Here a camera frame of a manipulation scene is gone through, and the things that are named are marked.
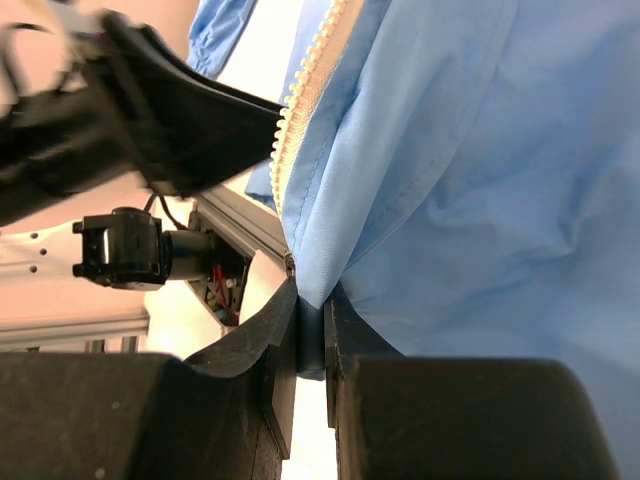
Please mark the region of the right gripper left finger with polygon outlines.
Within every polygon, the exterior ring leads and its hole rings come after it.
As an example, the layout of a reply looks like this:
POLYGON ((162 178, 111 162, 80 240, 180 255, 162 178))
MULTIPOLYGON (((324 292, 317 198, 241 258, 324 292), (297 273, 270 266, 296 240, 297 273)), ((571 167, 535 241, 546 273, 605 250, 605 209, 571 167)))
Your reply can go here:
POLYGON ((5 479, 277 479, 289 457, 298 293, 164 354, 5 353, 5 479))

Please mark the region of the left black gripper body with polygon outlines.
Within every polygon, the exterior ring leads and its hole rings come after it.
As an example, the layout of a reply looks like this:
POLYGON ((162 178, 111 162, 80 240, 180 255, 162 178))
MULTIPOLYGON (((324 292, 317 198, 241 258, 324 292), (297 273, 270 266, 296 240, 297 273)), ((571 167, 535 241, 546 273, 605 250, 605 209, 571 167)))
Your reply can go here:
POLYGON ((54 88, 28 95, 1 31, 1 77, 15 101, 1 116, 1 223, 10 225, 134 170, 97 115, 88 88, 68 91, 72 60, 54 88))

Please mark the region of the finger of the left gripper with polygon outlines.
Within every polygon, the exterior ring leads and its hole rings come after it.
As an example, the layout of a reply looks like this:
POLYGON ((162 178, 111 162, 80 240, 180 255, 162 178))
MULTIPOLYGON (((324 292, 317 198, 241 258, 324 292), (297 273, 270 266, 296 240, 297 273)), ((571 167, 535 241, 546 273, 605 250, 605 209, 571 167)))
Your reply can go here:
POLYGON ((281 105, 188 67, 148 25, 96 15, 98 55, 82 72, 124 157, 156 193, 197 195, 266 160, 281 105))

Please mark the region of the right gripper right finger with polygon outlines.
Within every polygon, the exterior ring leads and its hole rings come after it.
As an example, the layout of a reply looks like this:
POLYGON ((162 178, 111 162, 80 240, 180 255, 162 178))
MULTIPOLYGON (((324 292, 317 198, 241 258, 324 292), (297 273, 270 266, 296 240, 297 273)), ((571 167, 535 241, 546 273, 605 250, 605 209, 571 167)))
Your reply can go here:
POLYGON ((328 423, 342 479, 614 479, 562 364, 406 357, 336 288, 324 307, 328 423))

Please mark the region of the light blue hooded jacket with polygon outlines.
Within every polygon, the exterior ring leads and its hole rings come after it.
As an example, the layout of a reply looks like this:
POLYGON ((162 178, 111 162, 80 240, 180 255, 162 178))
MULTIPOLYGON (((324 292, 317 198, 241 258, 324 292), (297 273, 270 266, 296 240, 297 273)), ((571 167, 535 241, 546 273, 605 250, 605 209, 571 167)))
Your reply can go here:
POLYGON ((258 75, 293 29, 247 194, 297 268, 301 361, 342 286, 406 355, 547 358, 639 475, 639 5, 203 1, 189 65, 258 75))

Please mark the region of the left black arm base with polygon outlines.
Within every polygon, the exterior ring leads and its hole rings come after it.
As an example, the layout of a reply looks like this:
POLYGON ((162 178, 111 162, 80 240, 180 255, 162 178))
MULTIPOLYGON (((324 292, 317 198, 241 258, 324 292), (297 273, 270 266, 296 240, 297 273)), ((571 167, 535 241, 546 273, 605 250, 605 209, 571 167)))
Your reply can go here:
POLYGON ((206 279, 189 281, 218 323, 227 329, 241 323, 240 310, 251 258, 219 236, 214 237, 214 262, 206 279))

